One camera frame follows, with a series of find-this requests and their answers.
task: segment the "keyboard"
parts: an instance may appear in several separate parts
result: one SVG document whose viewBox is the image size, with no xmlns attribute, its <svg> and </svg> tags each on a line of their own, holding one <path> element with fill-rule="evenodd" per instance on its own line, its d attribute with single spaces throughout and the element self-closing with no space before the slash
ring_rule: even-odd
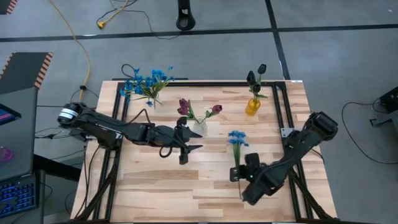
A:
<svg viewBox="0 0 398 224">
<path fill-rule="evenodd" d="M 35 174 L 0 182 L 0 218 L 37 208 L 39 190 Z"/>
</svg>

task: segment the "wooden table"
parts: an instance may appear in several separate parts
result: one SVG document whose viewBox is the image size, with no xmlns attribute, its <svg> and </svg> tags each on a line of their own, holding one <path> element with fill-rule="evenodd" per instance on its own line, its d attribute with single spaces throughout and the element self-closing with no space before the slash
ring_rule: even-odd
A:
<svg viewBox="0 0 398 224">
<path fill-rule="evenodd" d="M 111 116 L 117 82 L 103 82 L 97 111 Z M 290 108 L 297 129 L 307 120 L 310 109 L 302 82 L 286 81 Z M 207 120 L 208 131 L 204 138 L 191 139 L 189 144 L 203 144 L 189 155 L 189 163 L 178 164 L 179 149 L 170 157 L 159 157 L 159 149 L 133 145 L 124 140 L 119 165 L 118 181 L 114 196 L 112 222 L 271 222 L 294 221 L 294 211 L 289 183 L 273 196 L 263 196 L 251 206 L 239 199 L 238 183 L 229 181 L 229 168 L 234 166 L 233 150 L 227 142 L 231 130 L 244 131 L 249 147 L 242 148 L 241 163 L 245 154 L 258 152 L 262 162 L 271 163 L 283 156 L 280 131 L 275 113 L 272 90 L 262 87 L 261 93 L 269 96 L 261 101 L 255 116 L 248 116 L 244 109 L 252 95 L 248 87 L 167 87 L 162 90 L 163 106 L 148 108 L 145 100 L 130 101 L 127 120 L 141 109 L 147 108 L 150 120 L 156 125 L 174 127 L 180 117 L 178 100 L 191 99 L 196 114 L 204 114 L 215 104 L 223 105 L 223 111 Z M 286 113 L 282 105 L 284 122 Z M 145 122 L 140 116 L 137 122 Z M 92 158 L 97 142 L 88 144 L 86 161 Z M 94 158 L 90 175 L 88 198 L 98 189 L 104 150 Z M 309 191 L 327 213 L 335 217 L 328 179 L 322 160 L 309 152 L 303 159 L 303 168 Z M 241 180 L 241 190 L 248 185 Z M 81 177 L 71 217 L 75 217 L 85 196 L 85 175 Z M 305 216 L 303 198 L 297 189 L 302 216 Z M 99 217 L 104 217 L 106 192 Z"/>
</svg>

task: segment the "orange and black stripe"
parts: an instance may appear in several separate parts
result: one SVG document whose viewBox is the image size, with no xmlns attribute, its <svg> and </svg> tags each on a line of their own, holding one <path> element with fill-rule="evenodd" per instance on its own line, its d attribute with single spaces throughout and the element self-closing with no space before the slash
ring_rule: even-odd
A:
<svg viewBox="0 0 398 224">
<path fill-rule="evenodd" d="M 53 56 L 53 53 L 49 52 L 44 58 L 42 68 L 40 69 L 39 75 L 37 76 L 36 82 L 35 82 L 35 86 L 37 89 L 40 89 L 40 86 L 43 83 L 44 76 L 45 76 L 45 73 L 47 72 L 47 70 L 49 69 L 52 56 Z"/>
<path fill-rule="evenodd" d="M 3 73 L 6 71 L 7 65 L 8 63 L 10 63 L 12 56 L 14 55 L 14 53 L 11 54 L 11 56 L 8 58 L 6 65 L 4 66 L 4 68 L 2 68 L 1 72 L 0 72 L 0 79 L 3 75 Z"/>
<path fill-rule="evenodd" d="M 13 12 L 16 5 L 17 5 L 17 0 L 11 0 L 10 5 L 8 5 L 6 14 L 10 15 Z"/>
</svg>

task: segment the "concrete floor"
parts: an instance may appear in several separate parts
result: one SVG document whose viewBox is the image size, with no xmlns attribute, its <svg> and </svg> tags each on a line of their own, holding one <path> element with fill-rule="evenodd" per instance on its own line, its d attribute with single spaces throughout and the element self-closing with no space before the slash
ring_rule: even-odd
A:
<svg viewBox="0 0 398 224">
<path fill-rule="evenodd" d="M 104 30 L 95 20 L 111 9 L 107 0 L 54 0 L 78 35 L 149 32 L 143 14 L 122 12 Z M 272 0 L 279 28 L 398 24 L 395 0 Z M 177 31 L 176 0 L 138 1 L 131 9 L 145 10 L 156 32 Z M 195 30 L 271 28 L 264 0 L 192 0 Z M 70 35 L 48 1 L 18 0 L 10 16 L 0 16 L 0 39 Z M 341 108 L 348 101 L 372 103 L 397 86 L 398 29 L 281 32 L 290 77 L 303 80 L 310 107 L 324 111 L 340 125 L 331 142 L 322 144 L 326 172 L 336 211 L 342 220 L 396 223 L 398 165 L 377 164 L 355 147 L 341 123 Z M 267 79 L 284 79 L 272 33 L 187 35 L 173 40 L 154 37 L 82 40 L 91 58 L 88 88 L 99 93 L 104 80 L 123 77 L 120 67 L 130 63 L 142 73 L 174 65 L 176 77 L 243 79 L 260 63 L 268 65 Z M 81 48 L 72 40 L 0 42 L 0 64 L 12 52 L 47 52 L 54 58 L 39 91 L 39 105 L 62 106 L 70 100 L 86 75 Z M 96 97 L 83 101 L 96 104 Z M 37 130 L 56 127 L 59 108 L 38 108 Z M 358 144 L 380 161 L 398 161 L 397 132 L 389 124 L 372 128 L 376 116 L 370 106 L 349 106 L 346 124 Z M 35 153 L 48 158 L 83 149 L 72 138 L 38 139 Z M 60 159 L 67 164 L 81 155 Z M 54 194 L 46 202 L 45 222 L 66 220 L 66 194 L 76 183 L 47 177 Z M 68 200 L 72 207 L 74 195 Z"/>
</svg>

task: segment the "yellow vase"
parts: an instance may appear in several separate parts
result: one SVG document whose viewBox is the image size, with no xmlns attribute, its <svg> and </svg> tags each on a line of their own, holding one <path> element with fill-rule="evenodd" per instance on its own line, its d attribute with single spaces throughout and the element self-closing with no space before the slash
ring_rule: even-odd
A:
<svg viewBox="0 0 398 224">
<path fill-rule="evenodd" d="M 254 101 L 254 99 L 249 100 L 248 105 L 246 107 L 246 114 L 250 116 L 254 116 L 257 113 L 261 106 L 260 100 Z"/>
</svg>

